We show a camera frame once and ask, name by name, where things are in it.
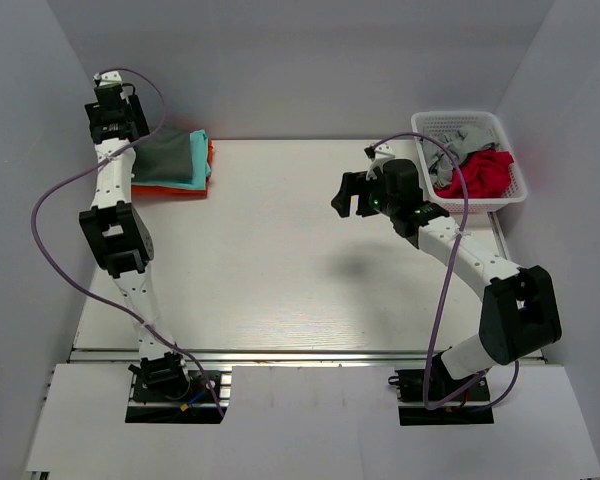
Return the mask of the light grey t-shirt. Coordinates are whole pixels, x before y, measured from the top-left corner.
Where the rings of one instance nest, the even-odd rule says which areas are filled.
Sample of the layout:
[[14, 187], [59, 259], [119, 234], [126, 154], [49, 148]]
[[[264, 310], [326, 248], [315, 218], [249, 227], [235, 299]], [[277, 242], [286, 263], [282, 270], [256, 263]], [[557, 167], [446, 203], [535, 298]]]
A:
[[[434, 136], [456, 159], [459, 166], [476, 152], [497, 149], [499, 143], [485, 130], [473, 125], [464, 125], [450, 133]], [[429, 140], [421, 141], [427, 170], [434, 187], [444, 189], [451, 185], [455, 167], [446, 153]]]

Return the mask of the white plastic laundry basket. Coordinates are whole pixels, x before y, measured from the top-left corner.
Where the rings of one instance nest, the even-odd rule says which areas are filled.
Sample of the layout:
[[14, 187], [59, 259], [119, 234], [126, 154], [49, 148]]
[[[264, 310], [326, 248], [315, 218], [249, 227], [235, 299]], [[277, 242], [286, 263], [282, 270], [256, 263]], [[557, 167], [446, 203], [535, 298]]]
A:
[[[487, 133], [491, 140], [496, 143], [498, 151], [508, 151], [514, 157], [507, 135], [499, 119], [493, 113], [472, 110], [427, 111], [417, 112], [411, 117], [412, 130], [429, 137], [450, 134], [467, 125], [472, 125]], [[460, 214], [463, 212], [463, 200], [461, 198], [444, 199], [437, 195], [434, 190], [424, 152], [424, 148], [430, 145], [431, 143], [426, 140], [418, 140], [416, 143], [418, 162], [426, 192], [434, 203], [440, 204], [453, 214]], [[496, 212], [506, 205], [523, 202], [527, 197], [527, 188], [517, 162], [509, 166], [509, 176], [510, 185], [500, 197], [470, 199], [469, 212], [471, 214]]]

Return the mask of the orange folded t-shirt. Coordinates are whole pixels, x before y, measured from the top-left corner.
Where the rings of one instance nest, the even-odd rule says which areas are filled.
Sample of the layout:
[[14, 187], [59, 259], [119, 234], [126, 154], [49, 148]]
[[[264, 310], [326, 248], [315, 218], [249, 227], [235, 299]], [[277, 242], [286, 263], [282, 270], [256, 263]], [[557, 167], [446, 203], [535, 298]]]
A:
[[190, 135], [192, 166], [205, 169], [205, 178], [194, 172], [189, 182], [147, 183], [133, 182], [132, 192], [138, 195], [177, 196], [183, 198], [204, 199], [208, 196], [211, 183], [214, 146], [204, 130], [194, 131]]

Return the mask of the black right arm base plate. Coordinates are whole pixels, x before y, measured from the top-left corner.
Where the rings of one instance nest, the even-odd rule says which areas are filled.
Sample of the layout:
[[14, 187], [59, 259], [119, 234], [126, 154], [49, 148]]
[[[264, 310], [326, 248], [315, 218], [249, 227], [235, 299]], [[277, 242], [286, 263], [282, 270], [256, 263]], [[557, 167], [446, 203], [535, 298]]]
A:
[[[458, 393], [436, 410], [427, 410], [423, 403], [424, 369], [400, 369], [388, 377], [387, 383], [396, 389], [399, 423], [401, 426], [469, 426], [494, 423], [491, 401], [485, 377], [468, 390]], [[428, 398], [439, 402], [463, 387], [471, 376], [453, 380], [443, 369], [440, 354], [432, 360]]]

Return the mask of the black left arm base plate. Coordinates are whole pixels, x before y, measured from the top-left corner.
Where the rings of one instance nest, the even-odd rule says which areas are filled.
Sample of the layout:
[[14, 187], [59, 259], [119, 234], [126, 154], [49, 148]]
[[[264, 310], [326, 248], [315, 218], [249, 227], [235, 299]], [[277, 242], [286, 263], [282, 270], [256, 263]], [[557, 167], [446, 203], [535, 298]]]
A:
[[219, 425], [219, 413], [199, 371], [188, 372], [187, 387], [163, 394], [133, 373], [126, 407], [127, 424]]

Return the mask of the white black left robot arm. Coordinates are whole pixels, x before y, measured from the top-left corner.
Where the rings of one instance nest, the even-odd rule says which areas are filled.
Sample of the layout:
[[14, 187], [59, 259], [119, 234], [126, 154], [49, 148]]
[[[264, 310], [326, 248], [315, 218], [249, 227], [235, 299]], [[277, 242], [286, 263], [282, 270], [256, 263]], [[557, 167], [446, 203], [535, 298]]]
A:
[[141, 321], [135, 327], [140, 361], [130, 370], [141, 385], [166, 398], [185, 396], [191, 374], [161, 321], [153, 289], [151, 235], [132, 205], [132, 169], [136, 153], [131, 143], [149, 134], [139, 99], [125, 93], [117, 73], [95, 80], [96, 101], [85, 106], [99, 161], [91, 207], [79, 214], [79, 224], [98, 266], [112, 278], [124, 305]]

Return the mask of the dark grey t-shirt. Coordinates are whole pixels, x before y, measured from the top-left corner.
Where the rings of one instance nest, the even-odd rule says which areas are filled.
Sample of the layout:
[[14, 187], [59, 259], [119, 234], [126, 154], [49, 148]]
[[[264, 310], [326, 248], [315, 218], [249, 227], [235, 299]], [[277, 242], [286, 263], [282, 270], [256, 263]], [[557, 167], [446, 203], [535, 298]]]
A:
[[135, 182], [184, 182], [193, 177], [190, 133], [165, 126], [135, 148]]

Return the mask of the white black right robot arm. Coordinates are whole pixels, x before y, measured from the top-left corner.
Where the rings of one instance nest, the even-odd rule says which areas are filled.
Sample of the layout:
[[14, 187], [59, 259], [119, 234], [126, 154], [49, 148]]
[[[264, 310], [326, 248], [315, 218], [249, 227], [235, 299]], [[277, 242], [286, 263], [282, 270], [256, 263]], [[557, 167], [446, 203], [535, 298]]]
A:
[[481, 301], [477, 334], [433, 360], [431, 384], [439, 396], [455, 398], [469, 376], [561, 339], [549, 272], [523, 268], [462, 232], [447, 210], [424, 199], [412, 161], [394, 159], [373, 173], [344, 173], [331, 205], [342, 218], [387, 216], [400, 237], [451, 268]]

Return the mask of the red t-shirt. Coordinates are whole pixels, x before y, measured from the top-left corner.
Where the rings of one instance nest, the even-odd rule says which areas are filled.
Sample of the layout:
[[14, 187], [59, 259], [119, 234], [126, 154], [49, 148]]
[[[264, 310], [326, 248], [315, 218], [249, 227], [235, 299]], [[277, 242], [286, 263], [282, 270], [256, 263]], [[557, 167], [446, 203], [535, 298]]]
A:
[[501, 198], [511, 185], [508, 151], [482, 150], [470, 155], [461, 166], [470, 199]]

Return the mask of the teal folded t-shirt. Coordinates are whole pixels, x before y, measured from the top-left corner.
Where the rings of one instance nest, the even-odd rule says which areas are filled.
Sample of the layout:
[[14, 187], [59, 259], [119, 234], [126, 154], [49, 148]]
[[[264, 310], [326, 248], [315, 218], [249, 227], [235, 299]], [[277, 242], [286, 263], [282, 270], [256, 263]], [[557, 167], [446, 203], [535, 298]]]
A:
[[204, 130], [165, 127], [135, 149], [132, 184], [205, 190], [211, 175], [210, 147]]

